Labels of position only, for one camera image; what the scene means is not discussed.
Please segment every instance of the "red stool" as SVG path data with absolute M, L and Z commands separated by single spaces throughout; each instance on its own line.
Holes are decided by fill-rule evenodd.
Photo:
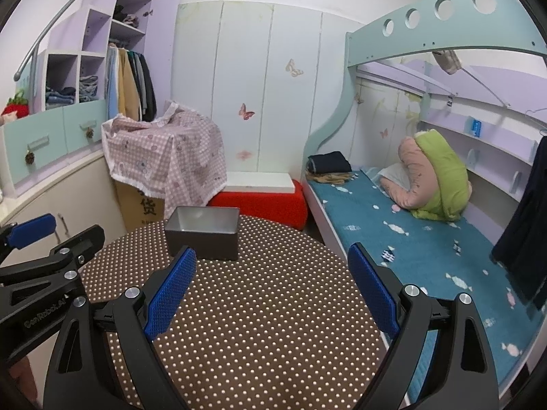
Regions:
M 303 230 L 307 219 L 307 205 L 302 186 L 293 180 L 293 194 L 269 192 L 221 192 L 209 206 L 232 206 L 241 214 L 260 217 Z

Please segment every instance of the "round table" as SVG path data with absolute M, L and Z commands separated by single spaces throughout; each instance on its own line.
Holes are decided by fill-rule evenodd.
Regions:
M 142 286 L 171 262 L 163 225 L 124 235 L 85 266 L 90 301 Z M 126 399 L 140 406 L 108 336 Z M 196 410 L 353 408 L 384 352 L 347 264 L 302 232 L 250 216 L 240 218 L 239 260 L 198 260 L 154 346 Z

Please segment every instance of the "drawer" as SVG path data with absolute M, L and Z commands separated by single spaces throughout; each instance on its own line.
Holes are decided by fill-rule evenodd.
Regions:
M 101 139 L 101 123 L 106 122 L 106 101 L 95 100 L 67 106 L 63 110 L 65 137 L 69 152 L 91 145 Z M 88 138 L 87 130 L 93 131 Z
M 5 149 L 13 183 L 17 183 L 67 153 L 63 108 L 29 115 L 4 125 Z M 35 155 L 28 165 L 28 151 Z

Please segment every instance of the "green blanket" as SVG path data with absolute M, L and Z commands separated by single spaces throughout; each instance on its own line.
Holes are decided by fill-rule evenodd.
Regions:
M 418 135 L 416 143 L 433 165 L 439 189 L 423 208 L 413 210 L 412 214 L 419 219 L 458 220 L 469 200 L 466 166 L 434 129 Z

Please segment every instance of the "pink checkered cloth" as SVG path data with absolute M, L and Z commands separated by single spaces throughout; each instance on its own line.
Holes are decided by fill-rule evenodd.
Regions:
M 221 130 L 196 111 L 172 102 L 153 122 L 119 114 L 101 126 L 110 176 L 176 206 L 204 206 L 227 183 Z

